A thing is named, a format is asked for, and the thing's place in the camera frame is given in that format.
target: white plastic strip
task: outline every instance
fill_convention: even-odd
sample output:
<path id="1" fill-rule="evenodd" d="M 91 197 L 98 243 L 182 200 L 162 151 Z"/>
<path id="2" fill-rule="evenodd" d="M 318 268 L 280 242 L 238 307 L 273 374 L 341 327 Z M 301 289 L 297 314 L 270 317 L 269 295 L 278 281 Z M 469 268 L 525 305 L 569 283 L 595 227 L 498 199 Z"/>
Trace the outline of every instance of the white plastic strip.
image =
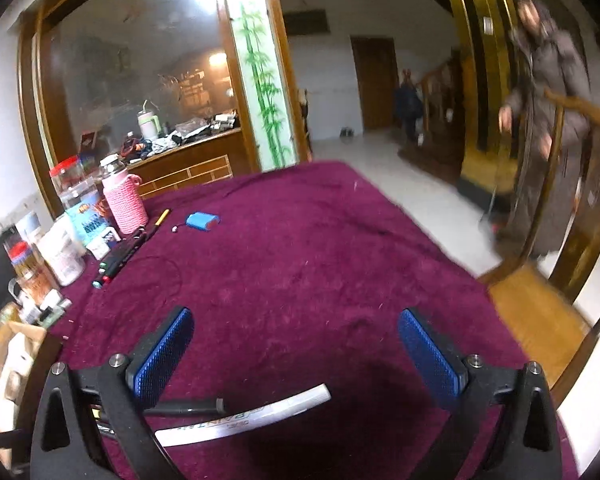
<path id="1" fill-rule="evenodd" d="M 155 432 L 155 437 L 163 447 L 204 442 L 205 440 L 231 436 L 274 424 L 285 418 L 299 415 L 330 399 L 331 394 L 327 386 L 321 384 L 288 399 L 279 400 L 248 412 L 202 422 L 193 426 L 158 430 Z"/>

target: doorway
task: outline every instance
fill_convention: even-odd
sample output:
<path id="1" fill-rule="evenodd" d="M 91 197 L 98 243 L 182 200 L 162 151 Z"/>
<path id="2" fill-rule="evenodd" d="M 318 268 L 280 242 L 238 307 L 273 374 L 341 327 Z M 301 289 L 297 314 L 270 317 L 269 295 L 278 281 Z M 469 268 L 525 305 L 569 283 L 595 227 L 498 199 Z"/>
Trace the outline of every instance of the doorway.
<path id="1" fill-rule="evenodd" d="M 394 124 L 398 63 L 394 38 L 351 38 L 365 133 Z"/>

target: glass window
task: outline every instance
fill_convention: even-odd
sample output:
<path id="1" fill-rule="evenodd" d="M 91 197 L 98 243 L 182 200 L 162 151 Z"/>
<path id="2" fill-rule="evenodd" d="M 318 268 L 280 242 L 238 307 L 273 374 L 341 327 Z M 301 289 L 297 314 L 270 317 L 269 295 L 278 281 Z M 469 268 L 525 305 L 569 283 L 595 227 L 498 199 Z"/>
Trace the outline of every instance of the glass window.
<path id="1" fill-rule="evenodd" d="M 88 0 L 54 31 L 72 136 L 96 157 L 231 112 L 216 0 Z"/>

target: bamboo painting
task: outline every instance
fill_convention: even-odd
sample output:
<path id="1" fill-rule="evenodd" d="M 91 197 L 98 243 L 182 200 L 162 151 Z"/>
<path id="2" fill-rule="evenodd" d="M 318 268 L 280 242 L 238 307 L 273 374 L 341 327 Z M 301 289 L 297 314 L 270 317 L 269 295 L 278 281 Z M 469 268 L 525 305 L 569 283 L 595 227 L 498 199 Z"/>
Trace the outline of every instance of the bamboo painting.
<path id="1" fill-rule="evenodd" d="M 260 117 L 264 124 L 269 152 L 276 168 L 285 168 L 295 163 L 294 154 L 288 146 L 283 146 L 280 140 L 282 130 L 282 112 L 275 102 L 275 97 L 282 90 L 275 84 L 274 70 L 270 57 L 263 52 L 262 39 L 266 30 L 259 10 L 247 12 L 244 5 L 240 6 L 240 32 L 244 36 L 247 48 L 245 62 L 251 68 L 251 75 L 258 96 Z"/>

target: dark jacket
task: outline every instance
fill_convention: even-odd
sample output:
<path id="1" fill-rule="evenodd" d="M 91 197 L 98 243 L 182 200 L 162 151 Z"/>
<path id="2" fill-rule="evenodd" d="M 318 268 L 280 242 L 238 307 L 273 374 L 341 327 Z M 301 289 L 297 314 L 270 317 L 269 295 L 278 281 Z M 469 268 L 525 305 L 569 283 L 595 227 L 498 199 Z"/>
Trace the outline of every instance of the dark jacket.
<path id="1" fill-rule="evenodd" d="M 412 83 L 402 83 L 394 95 L 395 116 L 401 121 L 415 121 L 422 117 L 422 101 Z"/>
<path id="2" fill-rule="evenodd" d="M 547 161 L 539 146 L 544 134 L 552 134 L 555 107 L 542 94 L 550 88 L 558 94 L 590 100 L 587 70 L 568 32 L 559 30 L 546 6 L 534 0 L 541 18 L 539 38 L 530 38 L 524 30 L 516 30 L 512 40 L 526 60 L 519 85 L 507 97 L 513 116 L 526 114 L 521 142 L 515 201 L 507 231 L 523 240 L 528 234 L 540 196 Z M 542 216 L 534 252 L 546 254 L 560 250 L 566 234 L 573 198 L 580 177 L 582 142 L 589 133 L 589 123 L 576 112 L 567 112 L 562 130 L 562 149 L 552 193 Z"/>

